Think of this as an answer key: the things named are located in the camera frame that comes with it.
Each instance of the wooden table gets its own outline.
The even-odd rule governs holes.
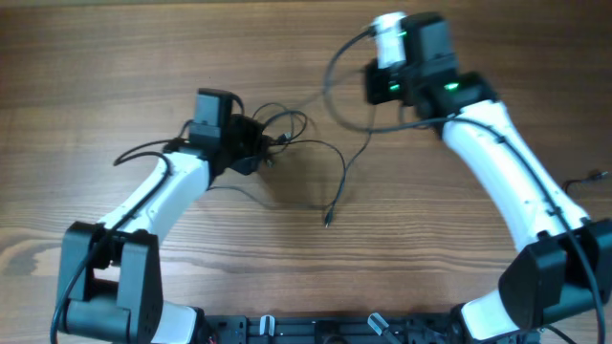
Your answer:
[[[611,7],[605,2],[260,2],[0,11],[0,341],[45,342],[59,245],[75,220],[119,205],[154,161],[113,167],[138,143],[176,135],[198,87],[268,101],[316,95],[334,51],[379,14],[441,11],[462,70],[483,73],[558,182],[612,170]],[[375,54],[360,43],[339,67]],[[335,90],[363,120],[359,77]],[[352,155],[363,135],[304,106],[307,136]],[[397,120],[383,106],[377,124]],[[273,129],[280,134],[287,122]],[[292,147],[277,165],[219,184],[279,204],[322,203],[339,162]],[[572,196],[594,219],[612,214],[612,182]],[[492,290],[515,252],[495,206],[463,162],[428,131],[380,135],[350,171],[333,225],[312,210],[266,210],[211,191],[162,247],[164,297],[208,314],[442,312]],[[612,332],[612,308],[607,307]],[[594,314],[560,327],[596,338]],[[62,343],[84,339],[62,336]],[[546,342],[559,342],[546,334]]]

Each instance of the brown background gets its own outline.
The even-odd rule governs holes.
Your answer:
[[[233,91],[248,112],[268,101],[301,103],[319,90],[334,51],[385,12],[441,11],[463,70],[491,81],[555,180],[595,167],[612,170],[609,4],[247,2],[0,10],[0,342],[47,340],[66,227],[114,209],[155,163],[112,167],[117,154],[175,135],[192,116],[198,87]],[[374,53],[371,42],[360,43],[339,74]],[[335,92],[341,111],[365,117],[358,77]],[[334,124],[320,99],[303,110],[317,124],[310,138],[349,155],[359,149],[364,137]],[[377,123],[396,118],[396,109],[385,106]],[[277,133],[286,131],[283,125]],[[228,172],[218,183],[283,204],[320,203],[332,198],[338,179],[337,157],[313,145],[292,147],[273,169],[250,177]],[[612,214],[610,180],[578,185],[572,194],[593,218]],[[495,288],[515,257],[486,192],[431,132],[373,138],[350,173],[333,225],[324,228],[321,217],[265,210],[240,194],[211,191],[164,242],[165,298],[209,314],[446,311]],[[579,342],[596,339],[593,313],[560,327]],[[548,334],[545,341],[558,342]]]

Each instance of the wood grain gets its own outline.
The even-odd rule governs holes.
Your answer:
[[[59,244],[74,220],[96,221],[154,162],[111,161],[176,134],[198,87],[238,94],[248,112],[319,92],[334,51],[381,13],[441,11],[462,68],[482,72],[557,181],[612,170],[611,7],[607,2],[257,2],[0,10],[0,342],[46,339]],[[339,74],[374,56],[360,43]],[[361,80],[336,90],[363,120]],[[356,152],[364,137],[303,110],[310,138]],[[394,123],[383,107],[378,124]],[[278,133],[286,129],[280,123]],[[218,183],[276,203],[333,197],[339,162],[292,147],[273,169]],[[612,183],[577,185],[593,218],[610,215]],[[467,167],[429,132],[373,138],[330,228],[322,214],[265,210],[214,191],[175,226],[161,252],[164,296],[209,314],[445,311],[496,285],[512,240]],[[606,308],[607,328],[612,312]],[[592,313],[561,324],[595,340]],[[83,339],[62,336],[62,342]],[[546,342],[558,343],[546,335]]]

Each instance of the robotic arm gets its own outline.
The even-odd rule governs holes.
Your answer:
[[[470,167],[508,225],[519,254],[496,290],[449,313],[386,319],[377,313],[367,319],[204,317],[198,308],[164,301],[159,245],[168,231],[226,168],[245,175],[254,172],[272,141],[262,134],[262,124],[231,113],[234,101],[241,104],[237,96],[203,89],[188,140],[177,138],[164,147],[170,177],[112,233],[103,253],[79,275],[59,329],[122,343],[537,343],[536,329],[595,306],[564,223],[586,252],[606,303],[612,290],[612,224],[591,222],[561,192],[480,75],[458,73],[446,21],[436,13],[396,12],[378,17],[372,33],[378,58],[366,66],[366,100],[415,106],[423,123],[432,125]],[[499,136],[471,125],[474,121]],[[68,229],[62,242],[58,300],[78,263],[160,181],[165,169],[160,161],[149,178],[98,224],[74,223]],[[110,264],[121,266],[119,282],[95,277],[94,269]]]

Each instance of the black base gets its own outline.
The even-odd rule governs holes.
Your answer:
[[[260,318],[207,316],[217,344],[388,344],[367,317],[276,318],[274,336],[259,335]],[[417,313],[386,317],[389,331],[404,344],[457,343],[448,335],[449,313]],[[539,332],[509,335],[491,344],[536,344]]]

